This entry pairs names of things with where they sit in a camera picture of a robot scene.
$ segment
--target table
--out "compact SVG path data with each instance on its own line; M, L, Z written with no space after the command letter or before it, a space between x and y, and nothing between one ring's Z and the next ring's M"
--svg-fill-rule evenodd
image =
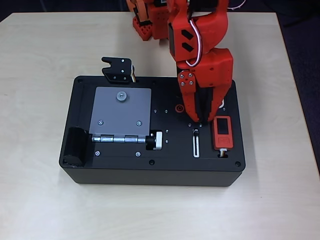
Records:
M230 187L77 184L58 158L75 77L102 56L175 76L131 13L19 13L0 23L0 239L319 239L320 182L274 13L230 13L246 169Z

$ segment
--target small screen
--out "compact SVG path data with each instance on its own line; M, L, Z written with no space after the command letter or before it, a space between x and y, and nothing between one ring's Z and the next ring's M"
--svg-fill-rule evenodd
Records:
M217 118L216 124L218 128L218 134L221 134L221 135L229 134L228 120L226 118Z

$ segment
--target black bracket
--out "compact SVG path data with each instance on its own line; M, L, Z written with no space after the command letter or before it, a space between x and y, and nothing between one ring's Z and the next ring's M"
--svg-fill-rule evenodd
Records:
M110 67L102 69L102 73L111 84L128 84L132 82L134 68L131 59L104 56L101 60L110 64Z

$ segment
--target screw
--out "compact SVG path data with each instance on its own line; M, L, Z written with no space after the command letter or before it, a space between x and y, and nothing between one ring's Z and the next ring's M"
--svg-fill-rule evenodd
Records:
M120 91L116 94L116 99L120 102L124 102L127 99L127 93L125 91Z

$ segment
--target red robot arm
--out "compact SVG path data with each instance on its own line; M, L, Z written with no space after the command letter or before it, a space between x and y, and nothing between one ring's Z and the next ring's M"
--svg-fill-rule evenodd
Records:
M215 48L227 32L229 1L219 0L215 12L195 17L186 0L156 2L144 0L148 19L141 22L136 16L134 27L143 40L169 39L185 111L195 122L210 122L232 84L233 57L228 49ZM147 28L148 38L143 34Z

